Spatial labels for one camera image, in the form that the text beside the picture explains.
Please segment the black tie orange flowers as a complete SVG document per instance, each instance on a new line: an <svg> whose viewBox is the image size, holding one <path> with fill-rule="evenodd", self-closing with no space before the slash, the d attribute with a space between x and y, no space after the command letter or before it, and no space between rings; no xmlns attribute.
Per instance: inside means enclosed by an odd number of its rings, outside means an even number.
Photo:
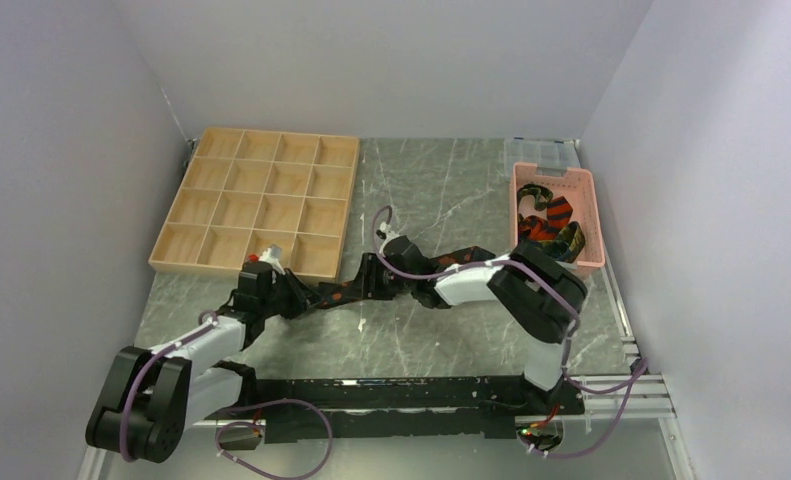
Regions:
<svg viewBox="0 0 791 480"><path fill-rule="evenodd" d="M426 257L417 247L409 247L408 252L384 255L393 266L416 275L440 273L455 263L487 261L496 257L493 252L479 246L462 248L436 257ZM362 300L389 301L406 293L425 308L450 308L441 295L434 291L430 280L411 280L395 275L373 253L364 254L353 280L341 284L320 282L316 290L321 297L316 304L318 309L335 308Z"/></svg>

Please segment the wooden compartment tray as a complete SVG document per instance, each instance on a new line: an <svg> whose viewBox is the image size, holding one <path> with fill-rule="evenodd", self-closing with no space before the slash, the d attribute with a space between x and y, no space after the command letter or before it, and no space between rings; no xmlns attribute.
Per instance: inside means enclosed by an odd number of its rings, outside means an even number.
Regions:
<svg viewBox="0 0 791 480"><path fill-rule="evenodd" d="M157 272L232 277L280 248L301 280L339 275L360 140L209 127L149 257Z"/></svg>

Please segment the pink perforated plastic basket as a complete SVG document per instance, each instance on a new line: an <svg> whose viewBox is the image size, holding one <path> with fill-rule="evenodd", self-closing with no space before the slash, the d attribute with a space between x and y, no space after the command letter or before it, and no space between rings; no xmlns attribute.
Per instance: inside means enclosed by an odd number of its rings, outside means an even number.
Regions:
<svg viewBox="0 0 791 480"><path fill-rule="evenodd" d="M593 175L518 162L510 186L510 242L529 243L581 279L605 265Z"/></svg>

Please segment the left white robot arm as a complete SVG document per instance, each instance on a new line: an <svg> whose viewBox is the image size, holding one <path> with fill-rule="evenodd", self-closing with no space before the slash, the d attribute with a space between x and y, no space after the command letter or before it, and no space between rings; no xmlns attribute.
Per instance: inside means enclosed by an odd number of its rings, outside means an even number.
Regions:
<svg viewBox="0 0 791 480"><path fill-rule="evenodd" d="M300 317L321 298L288 268L245 263L228 299L203 311L194 329L116 354L87 422L87 445L129 462L162 463L184 431L208 416L250 417L259 402L256 371L230 356L252 346L268 319Z"/></svg>

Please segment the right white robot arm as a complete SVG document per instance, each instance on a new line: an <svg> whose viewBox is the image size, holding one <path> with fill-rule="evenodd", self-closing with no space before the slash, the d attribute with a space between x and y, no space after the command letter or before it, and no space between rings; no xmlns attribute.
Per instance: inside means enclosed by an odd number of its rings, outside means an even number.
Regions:
<svg viewBox="0 0 791 480"><path fill-rule="evenodd" d="M588 289L535 245L521 243L503 255L472 246L427 257L399 236L365 253L353 283L361 300L410 294L429 309L499 303L534 341L523 369L524 406L545 415L559 404L570 338Z"/></svg>

